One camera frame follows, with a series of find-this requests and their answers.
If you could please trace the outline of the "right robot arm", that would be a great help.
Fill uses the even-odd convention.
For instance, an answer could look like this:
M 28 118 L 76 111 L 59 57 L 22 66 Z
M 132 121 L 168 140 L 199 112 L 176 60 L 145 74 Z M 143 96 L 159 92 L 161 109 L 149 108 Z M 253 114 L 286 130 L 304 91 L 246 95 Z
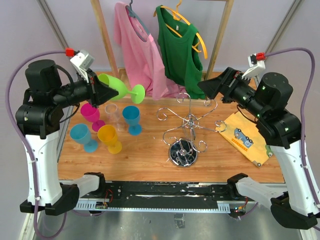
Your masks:
M 228 67 L 219 76 L 199 82 L 198 87 L 209 99 L 221 94 L 223 103 L 236 102 L 257 119 L 256 128 L 276 157 L 286 183 L 286 191 L 275 191 L 239 173 L 227 180 L 227 196 L 256 201 L 284 228 L 314 228 L 320 217 L 320 191 L 308 166 L 302 119 L 286 110 L 293 93 L 288 79 L 268 72 L 253 89 L 242 72 Z

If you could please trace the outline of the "yellow plastic wine glass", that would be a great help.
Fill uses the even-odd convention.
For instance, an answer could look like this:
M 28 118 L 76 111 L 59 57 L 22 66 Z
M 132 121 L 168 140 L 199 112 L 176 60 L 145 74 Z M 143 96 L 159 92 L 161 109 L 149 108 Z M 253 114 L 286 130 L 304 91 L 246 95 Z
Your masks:
M 97 132 L 98 139 L 107 146 L 110 154 L 118 154 L 122 150 L 122 143 L 118 140 L 116 129 L 112 125 L 104 125 Z

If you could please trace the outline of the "clear wine glass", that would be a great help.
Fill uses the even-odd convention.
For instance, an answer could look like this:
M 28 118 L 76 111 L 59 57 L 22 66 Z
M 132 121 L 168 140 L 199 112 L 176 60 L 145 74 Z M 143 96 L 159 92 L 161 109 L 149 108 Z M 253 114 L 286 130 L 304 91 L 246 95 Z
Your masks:
M 119 107 L 114 103 L 109 103 L 104 108 L 108 123 L 113 125 L 117 131 L 124 131 L 125 125 L 121 117 Z

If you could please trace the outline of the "magenta plastic wine glass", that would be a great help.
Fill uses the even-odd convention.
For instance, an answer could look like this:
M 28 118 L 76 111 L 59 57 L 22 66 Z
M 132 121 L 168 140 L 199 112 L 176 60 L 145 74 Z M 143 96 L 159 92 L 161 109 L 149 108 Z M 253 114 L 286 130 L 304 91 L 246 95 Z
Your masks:
M 85 120 L 92 123 L 92 130 L 98 132 L 101 127 L 103 127 L 106 123 L 100 119 L 100 110 L 91 106 L 89 103 L 85 103 L 80 108 L 80 113 L 84 117 Z

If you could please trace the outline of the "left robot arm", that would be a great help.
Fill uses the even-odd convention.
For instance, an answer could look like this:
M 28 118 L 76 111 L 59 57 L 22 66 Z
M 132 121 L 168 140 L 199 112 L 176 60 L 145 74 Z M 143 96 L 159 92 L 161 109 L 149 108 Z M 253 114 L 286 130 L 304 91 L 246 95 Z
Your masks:
M 27 199 L 19 206 L 23 213 L 44 211 L 58 216 L 74 209 L 86 194 L 101 198 L 107 193 L 100 172 L 87 172 L 70 184 L 61 183 L 57 147 L 64 108 L 83 101 L 98 107 L 117 96 L 118 91 L 102 83 L 91 69 L 86 70 L 88 80 L 63 85 L 59 75 L 62 70 L 51 59 L 34 61 L 25 70 L 28 89 L 15 114 L 26 150 L 30 185 Z

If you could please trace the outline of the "green plastic wine glass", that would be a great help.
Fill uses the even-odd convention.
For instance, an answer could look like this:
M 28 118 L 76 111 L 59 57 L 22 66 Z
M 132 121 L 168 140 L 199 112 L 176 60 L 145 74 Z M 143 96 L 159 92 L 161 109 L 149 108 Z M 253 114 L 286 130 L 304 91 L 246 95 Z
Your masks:
M 141 84 L 136 84 L 132 90 L 129 90 L 123 81 L 114 76 L 101 73 L 98 75 L 98 79 L 103 84 L 106 84 L 110 88 L 118 91 L 118 95 L 112 97 L 110 99 L 111 101 L 120 100 L 127 94 L 130 94 L 131 100 L 134 104 L 140 104 L 145 98 L 146 91 L 144 86 Z

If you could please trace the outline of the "blue wine glass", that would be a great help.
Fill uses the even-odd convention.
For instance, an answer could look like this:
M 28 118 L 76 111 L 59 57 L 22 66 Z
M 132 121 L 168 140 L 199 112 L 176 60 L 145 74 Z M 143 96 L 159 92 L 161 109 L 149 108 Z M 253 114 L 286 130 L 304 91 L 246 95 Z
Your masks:
M 126 106 L 122 111 L 122 116 L 128 124 L 128 132 L 132 136 L 137 136 L 142 132 L 140 110 L 138 107 L 133 105 Z
M 90 129 L 84 123 L 74 125 L 69 135 L 76 143 L 83 145 L 86 153 L 93 153 L 98 148 L 98 142 L 92 138 Z

